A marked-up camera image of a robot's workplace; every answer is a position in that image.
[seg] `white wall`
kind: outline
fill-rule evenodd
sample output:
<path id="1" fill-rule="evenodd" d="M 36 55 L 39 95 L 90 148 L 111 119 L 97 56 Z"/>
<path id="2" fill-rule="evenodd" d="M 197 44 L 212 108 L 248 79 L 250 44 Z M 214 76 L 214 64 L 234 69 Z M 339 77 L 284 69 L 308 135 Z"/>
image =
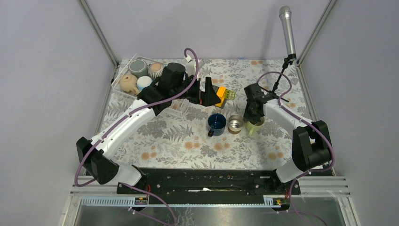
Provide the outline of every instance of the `white wall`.
<path id="1" fill-rule="evenodd" d="M 112 65 L 76 0 L 0 5 L 0 225 L 54 226 Z"/>
<path id="2" fill-rule="evenodd" d="M 88 0 L 121 59 L 136 52 L 182 58 L 186 47 L 211 59 L 287 57 L 279 9 L 290 6 L 301 53 L 328 0 Z"/>
<path id="3" fill-rule="evenodd" d="M 399 1 L 338 1 L 304 60 L 363 226 L 398 225 Z"/>

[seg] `mug handle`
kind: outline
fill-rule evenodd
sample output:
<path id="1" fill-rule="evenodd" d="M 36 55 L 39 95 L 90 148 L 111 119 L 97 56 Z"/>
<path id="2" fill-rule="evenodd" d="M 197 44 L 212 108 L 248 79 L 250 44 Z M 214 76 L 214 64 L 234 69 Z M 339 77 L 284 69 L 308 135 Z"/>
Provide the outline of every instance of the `mug handle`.
<path id="1" fill-rule="evenodd" d="M 252 136 L 252 133 L 254 132 L 254 128 L 252 127 L 250 130 L 249 130 L 249 136 Z"/>

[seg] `yellow-green cup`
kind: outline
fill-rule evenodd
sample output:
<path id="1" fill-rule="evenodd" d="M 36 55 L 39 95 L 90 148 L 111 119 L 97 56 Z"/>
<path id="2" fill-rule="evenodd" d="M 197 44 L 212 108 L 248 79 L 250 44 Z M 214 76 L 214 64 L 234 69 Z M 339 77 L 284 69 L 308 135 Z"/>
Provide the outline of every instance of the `yellow-green cup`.
<path id="1" fill-rule="evenodd" d="M 256 124 L 252 124 L 249 121 L 247 121 L 245 123 L 245 128 L 247 128 L 247 130 L 249 131 L 249 135 L 252 136 L 254 132 L 259 131 L 263 127 L 263 124 L 264 124 L 264 117 L 262 117 L 261 121 Z"/>

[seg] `silver microphone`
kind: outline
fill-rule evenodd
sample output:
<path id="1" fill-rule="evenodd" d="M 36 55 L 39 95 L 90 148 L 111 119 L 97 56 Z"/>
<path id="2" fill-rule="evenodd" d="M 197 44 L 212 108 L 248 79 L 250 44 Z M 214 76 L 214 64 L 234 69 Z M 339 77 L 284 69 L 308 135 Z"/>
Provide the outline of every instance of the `silver microphone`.
<path id="1" fill-rule="evenodd" d="M 283 23 L 284 38 L 286 40 L 287 54 L 289 61 L 296 60 L 294 35 L 292 34 L 291 10 L 288 6 L 280 8 L 279 17 Z"/>

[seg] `tabletop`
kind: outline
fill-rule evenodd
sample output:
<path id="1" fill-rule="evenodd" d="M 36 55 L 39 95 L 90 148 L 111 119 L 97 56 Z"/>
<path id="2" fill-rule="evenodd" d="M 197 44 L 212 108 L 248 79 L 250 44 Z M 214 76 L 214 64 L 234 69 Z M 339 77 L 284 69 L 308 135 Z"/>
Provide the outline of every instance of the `tabletop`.
<path id="1" fill-rule="evenodd" d="M 164 63 L 184 63 L 184 60 L 161 59 Z M 129 60 L 123 60 L 123 68 Z M 156 118 L 139 128 L 120 147 L 113 157 L 116 162 L 134 164 L 138 167 L 195 168 L 195 169 L 250 169 L 273 170 L 282 166 L 291 157 L 291 137 L 272 120 L 265 118 L 263 128 L 251 137 L 243 128 L 237 134 L 227 129 L 220 136 L 207 136 L 207 118 L 212 113 L 221 113 L 226 119 L 233 114 L 243 115 L 246 106 L 244 88 L 255 83 L 263 73 L 281 71 L 282 60 L 204 60 L 201 76 L 212 77 L 212 83 L 236 91 L 234 100 L 228 100 L 223 109 L 189 104 L 182 118 L 161 112 Z M 301 85 L 294 66 L 285 74 L 292 82 L 292 90 L 285 95 L 292 110 L 309 118 Z M 272 89 L 278 75 L 271 74 L 260 81 L 266 89 Z M 277 94 L 288 89 L 282 78 Z M 112 93 L 102 123 L 108 127 L 121 115 L 133 100 Z"/>

